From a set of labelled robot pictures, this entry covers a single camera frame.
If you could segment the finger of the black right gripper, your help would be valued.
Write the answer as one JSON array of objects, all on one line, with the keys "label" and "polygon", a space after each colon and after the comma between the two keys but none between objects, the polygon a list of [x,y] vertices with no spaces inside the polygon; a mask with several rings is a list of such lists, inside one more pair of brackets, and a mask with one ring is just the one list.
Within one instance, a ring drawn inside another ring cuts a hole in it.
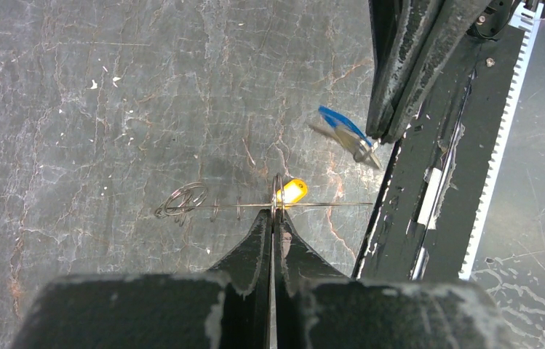
[{"label": "finger of the black right gripper", "polygon": [[442,1],[370,1],[375,75],[366,133],[382,140]]},{"label": "finger of the black right gripper", "polygon": [[488,1],[442,2],[394,114],[380,136],[383,143],[393,143],[401,138],[465,32],[488,4]]}]

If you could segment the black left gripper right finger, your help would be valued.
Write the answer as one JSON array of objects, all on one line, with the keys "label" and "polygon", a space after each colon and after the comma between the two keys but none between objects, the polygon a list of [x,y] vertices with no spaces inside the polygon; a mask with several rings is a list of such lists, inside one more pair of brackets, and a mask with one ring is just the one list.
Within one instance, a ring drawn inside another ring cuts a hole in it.
[{"label": "black left gripper right finger", "polygon": [[512,348],[500,310],[467,281],[349,278],[274,213],[279,348]]}]

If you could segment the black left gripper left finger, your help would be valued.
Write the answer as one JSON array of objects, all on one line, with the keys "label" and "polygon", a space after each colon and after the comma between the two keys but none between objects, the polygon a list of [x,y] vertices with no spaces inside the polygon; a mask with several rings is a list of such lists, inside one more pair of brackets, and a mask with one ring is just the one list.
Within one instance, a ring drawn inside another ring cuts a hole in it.
[{"label": "black left gripper left finger", "polygon": [[272,215],[195,273],[75,274],[49,282],[14,348],[267,348]]}]

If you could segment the blue tagged key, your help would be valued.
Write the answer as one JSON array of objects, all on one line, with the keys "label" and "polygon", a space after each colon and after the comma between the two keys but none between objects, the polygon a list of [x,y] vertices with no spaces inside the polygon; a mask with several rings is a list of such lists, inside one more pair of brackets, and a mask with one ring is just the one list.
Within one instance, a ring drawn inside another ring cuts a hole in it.
[{"label": "blue tagged key", "polygon": [[375,154],[378,147],[346,116],[323,105],[318,112],[326,126],[308,123],[315,132],[337,142],[345,151],[352,155],[358,164],[365,164],[374,169],[383,169],[380,159]]}]

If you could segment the yellow tagged key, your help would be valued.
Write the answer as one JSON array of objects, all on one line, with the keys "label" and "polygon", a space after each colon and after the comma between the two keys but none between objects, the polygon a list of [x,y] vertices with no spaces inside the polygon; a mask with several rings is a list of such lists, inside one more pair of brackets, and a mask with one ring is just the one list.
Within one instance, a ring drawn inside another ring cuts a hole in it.
[{"label": "yellow tagged key", "polygon": [[307,193],[307,184],[303,180],[295,178],[277,191],[276,203],[278,206],[292,206],[302,200]]}]

